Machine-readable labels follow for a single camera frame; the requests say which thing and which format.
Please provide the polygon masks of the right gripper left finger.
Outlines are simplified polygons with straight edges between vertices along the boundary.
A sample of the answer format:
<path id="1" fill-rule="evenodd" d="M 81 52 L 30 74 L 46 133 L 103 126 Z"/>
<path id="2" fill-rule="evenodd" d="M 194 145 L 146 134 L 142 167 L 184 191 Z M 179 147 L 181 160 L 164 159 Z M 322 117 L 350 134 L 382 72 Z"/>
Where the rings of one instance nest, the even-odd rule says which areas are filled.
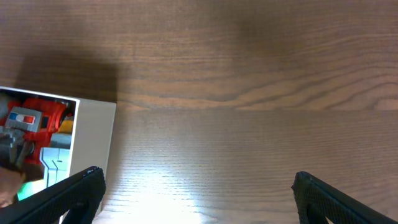
<path id="1" fill-rule="evenodd" d="M 106 191 L 103 170 L 91 166 L 1 209 L 1 223 L 91 223 Z"/>

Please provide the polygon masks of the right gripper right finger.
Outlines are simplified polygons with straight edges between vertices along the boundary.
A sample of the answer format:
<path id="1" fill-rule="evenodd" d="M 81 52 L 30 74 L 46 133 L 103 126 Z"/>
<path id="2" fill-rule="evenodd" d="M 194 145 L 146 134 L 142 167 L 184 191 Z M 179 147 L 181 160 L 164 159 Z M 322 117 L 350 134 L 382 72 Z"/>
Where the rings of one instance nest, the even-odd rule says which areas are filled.
<path id="1" fill-rule="evenodd" d="M 301 224 L 397 224 L 308 172 L 296 173 L 292 190 Z"/>

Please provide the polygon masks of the yellow grey toy truck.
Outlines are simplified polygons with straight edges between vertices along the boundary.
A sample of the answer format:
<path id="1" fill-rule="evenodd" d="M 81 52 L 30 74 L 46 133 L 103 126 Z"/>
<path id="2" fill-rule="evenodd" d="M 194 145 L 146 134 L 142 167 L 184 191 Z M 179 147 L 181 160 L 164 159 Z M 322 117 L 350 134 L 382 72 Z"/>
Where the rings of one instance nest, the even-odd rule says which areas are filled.
<path id="1" fill-rule="evenodd" d="M 57 132 L 52 134 L 48 147 L 40 151 L 40 161 L 44 166 L 44 187 L 50 187 L 68 178 L 72 148 L 74 116 L 67 116 Z"/>

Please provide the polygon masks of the multicolour puzzle cube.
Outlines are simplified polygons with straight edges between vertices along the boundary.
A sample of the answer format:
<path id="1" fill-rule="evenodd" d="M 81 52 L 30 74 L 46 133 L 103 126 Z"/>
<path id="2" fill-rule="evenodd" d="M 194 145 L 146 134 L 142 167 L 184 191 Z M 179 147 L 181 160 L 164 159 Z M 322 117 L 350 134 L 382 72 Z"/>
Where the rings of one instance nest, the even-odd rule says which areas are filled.
<path id="1" fill-rule="evenodd" d="M 40 192 L 41 190 L 46 188 L 46 184 L 44 179 L 41 180 L 36 180 L 32 182 L 26 182 L 22 184 L 21 188 L 19 189 L 17 193 L 18 200 L 24 200 L 25 198 L 28 198 L 32 196 L 33 194 L 36 194 Z"/>

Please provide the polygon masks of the red toy fire truck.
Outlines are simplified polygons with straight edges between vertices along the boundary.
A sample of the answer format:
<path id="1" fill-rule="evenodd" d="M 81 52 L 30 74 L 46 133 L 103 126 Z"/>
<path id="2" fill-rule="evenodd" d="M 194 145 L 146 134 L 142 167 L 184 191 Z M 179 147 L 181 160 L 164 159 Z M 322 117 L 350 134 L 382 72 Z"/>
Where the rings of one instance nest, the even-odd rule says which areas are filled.
<path id="1" fill-rule="evenodd" d="M 1 125 L 23 132 L 23 140 L 33 144 L 25 158 L 28 164 L 40 164 L 40 151 L 50 144 L 50 138 L 56 133 L 62 121 L 69 114 L 70 104 L 62 100 L 26 98 L 23 102 L 11 100 L 6 103 L 5 116 L 1 116 Z"/>

